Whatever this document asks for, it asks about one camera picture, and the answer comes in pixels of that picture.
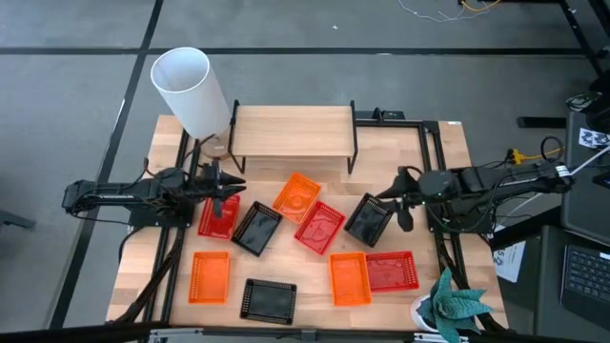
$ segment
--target wooden table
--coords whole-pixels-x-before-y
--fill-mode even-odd
[[[229,144],[229,152],[233,158],[356,158],[353,104],[239,106],[235,101],[234,127],[231,130],[233,140]],[[245,165],[239,168],[243,172]]]
[[[470,165],[461,124],[439,122],[439,126],[447,167]],[[159,117],[149,154],[153,172],[173,166],[181,132],[182,128],[173,116]],[[422,168],[417,130],[357,128],[357,135],[359,158],[351,175],[347,173],[343,160],[313,157],[249,159],[248,170],[243,175],[248,189],[241,193],[238,220],[241,220],[255,200],[271,206],[295,171],[322,186],[321,201],[349,216],[363,193],[375,194],[390,186],[396,176],[397,166],[413,165]],[[430,154],[435,161],[432,137],[429,141]],[[226,172],[237,174],[231,160],[221,162],[221,167]],[[298,286],[293,328],[417,330],[409,315],[409,306],[416,297],[428,293],[439,277],[434,238],[427,230],[423,207],[412,210],[415,219],[412,232],[403,232],[394,216],[374,249],[356,241],[343,230],[338,233],[330,252],[412,251],[417,264],[418,290],[374,293],[372,305],[359,307],[333,306],[328,253],[319,256],[295,241],[295,223],[283,220],[266,250],[257,258],[230,241],[198,236],[196,228],[201,211],[202,205],[199,205],[193,226],[186,233],[170,320],[174,325],[284,328],[239,318],[246,278],[258,278]],[[127,242],[114,285],[108,319],[123,313],[149,281],[159,233],[159,228],[147,228]],[[492,253],[474,234],[463,234],[461,242],[470,286],[487,290],[482,301],[496,309],[493,317],[506,327]],[[230,252],[232,260],[226,305],[188,303],[193,253],[200,251]],[[162,284],[157,294],[153,318],[160,317],[164,290],[165,285]]]

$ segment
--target black plastic tray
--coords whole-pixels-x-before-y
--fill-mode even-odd
[[[231,240],[255,256],[260,256],[281,221],[281,214],[255,201]]]
[[[379,199],[364,194],[344,230],[360,242],[374,247],[394,212],[385,208]]]
[[[291,325],[295,317],[295,302],[296,285],[247,279],[239,317]]]

